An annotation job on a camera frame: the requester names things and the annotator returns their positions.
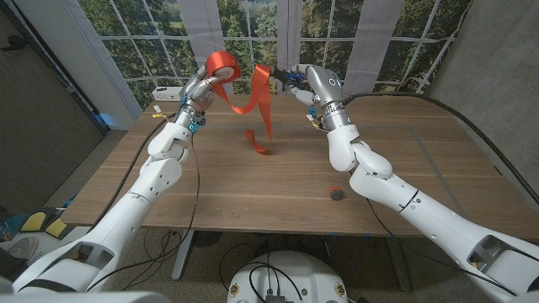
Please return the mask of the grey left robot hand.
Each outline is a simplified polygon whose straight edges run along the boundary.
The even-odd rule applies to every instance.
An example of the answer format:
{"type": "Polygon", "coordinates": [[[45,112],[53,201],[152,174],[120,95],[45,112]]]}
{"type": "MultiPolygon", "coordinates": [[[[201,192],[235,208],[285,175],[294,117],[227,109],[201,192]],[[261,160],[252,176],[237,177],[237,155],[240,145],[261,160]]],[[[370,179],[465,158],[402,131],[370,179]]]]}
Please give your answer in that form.
{"type": "Polygon", "coordinates": [[[233,73],[232,67],[221,67],[212,76],[205,66],[201,66],[180,90],[179,96],[190,101],[190,105],[197,111],[205,111],[213,101],[213,86],[230,79],[233,73]]]}

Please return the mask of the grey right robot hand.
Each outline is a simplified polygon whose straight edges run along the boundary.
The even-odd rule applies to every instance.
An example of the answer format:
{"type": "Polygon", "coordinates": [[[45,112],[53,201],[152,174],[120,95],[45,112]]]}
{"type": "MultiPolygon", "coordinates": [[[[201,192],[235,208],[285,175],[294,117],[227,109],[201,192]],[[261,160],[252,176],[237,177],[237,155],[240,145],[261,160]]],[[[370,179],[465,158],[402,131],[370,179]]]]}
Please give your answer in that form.
{"type": "Polygon", "coordinates": [[[297,64],[291,71],[302,74],[312,90],[310,92],[290,85],[292,94],[301,104],[313,106],[320,103],[320,107],[325,109],[329,104],[344,99],[342,85],[336,74],[329,69],[311,64],[297,64]]]}

